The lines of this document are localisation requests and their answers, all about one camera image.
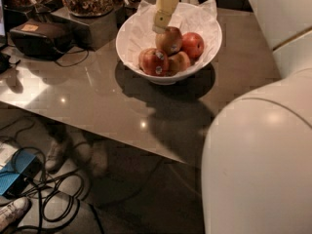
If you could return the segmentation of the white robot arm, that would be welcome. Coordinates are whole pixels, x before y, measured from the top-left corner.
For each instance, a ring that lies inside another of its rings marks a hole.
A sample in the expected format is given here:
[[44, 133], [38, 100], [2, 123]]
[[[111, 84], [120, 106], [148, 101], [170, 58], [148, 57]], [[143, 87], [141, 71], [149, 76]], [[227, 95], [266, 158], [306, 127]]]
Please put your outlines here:
[[312, 0], [249, 0], [279, 81], [230, 102], [202, 156], [206, 234], [312, 234]]

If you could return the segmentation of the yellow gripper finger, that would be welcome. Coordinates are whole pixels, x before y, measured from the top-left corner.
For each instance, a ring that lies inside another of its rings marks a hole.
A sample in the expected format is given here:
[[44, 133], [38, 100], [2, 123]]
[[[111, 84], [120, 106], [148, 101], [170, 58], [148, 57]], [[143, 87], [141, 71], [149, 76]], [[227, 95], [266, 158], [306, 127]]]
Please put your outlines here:
[[169, 25], [179, 0], [156, 0], [152, 29], [155, 33], [163, 33]]

